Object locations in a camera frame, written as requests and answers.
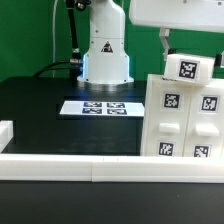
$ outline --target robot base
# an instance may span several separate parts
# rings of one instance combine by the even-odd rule
[[[81,88],[91,89],[95,91],[107,91],[107,92],[115,92],[121,91],[124,89],[133,88],[134,79],[129,78],[127,82],[118,83],[118,84],[101,84],[101,83],[91,83],[83,78],[78,78],[78,86]]]

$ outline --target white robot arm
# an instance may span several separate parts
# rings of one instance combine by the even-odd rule
[[[131,0],[133,24],[224,32],[223,0]]]
[[[125,13],[113,0],[90,4],[90,48],[83,60],[81,87],[116,91],[133,84],[124,51]]]

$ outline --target robot logo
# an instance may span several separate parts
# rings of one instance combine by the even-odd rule
[[[159,156],[173,156],[174,152],[174,143],[170,142],[160,142],[159,143]]]
[[[165,93],[164,108],[178,109],[180,107],[180,95]]]
[[[194,148],[194,157],[209,157],[211,146],[209,145],[196,145]]]
[[[107,41],[107,43],[104,45],[103,49],[101,52],[105,52],[105,53],[113,53],[112,47],[110,45],[110,42]]]
[[[179,78],[195,80],[197,73],[198,62],[181,61]]]
[[[202,96],[201,112],[217,112],[218,96]]]

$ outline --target black cable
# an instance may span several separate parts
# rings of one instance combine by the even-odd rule
[[[39,77],[42,73],[47,72],[47,71],[69,70],[69,69],[71,69],[71,68],[47,68],[47,69],[43,69],[43,70],[39,71],[38,74],[36,73],[37,75],[34,77]]]
[[[68,8],[68,18],[69,18],[69,25],[70,25],[70,32],[71,32],[71,39],[72,39],[72,48],[73,50],[79,49],[78,46],[78,39],[77,39],[77,32],[76,32],[76,25],[75,25],[75,16],[74,11],[72,8]],[[81,54],[78,52],[72,53],[72,58],[81,59]]]
[[[60,70],[60,68],[53,68],[54,66],[57,65],[61,65],[61,64],[70,64],[70,61],[58,61],[58,62],[54,62],[44,68],[42,68],[41,70],[39,70],[38,72],[36,72],[33,77],[39,77],[43,72],[47,71],[47,70]]]

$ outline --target white border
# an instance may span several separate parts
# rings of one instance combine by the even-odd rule
[[[223,159],[0,154],[0,180],[224,183]]]

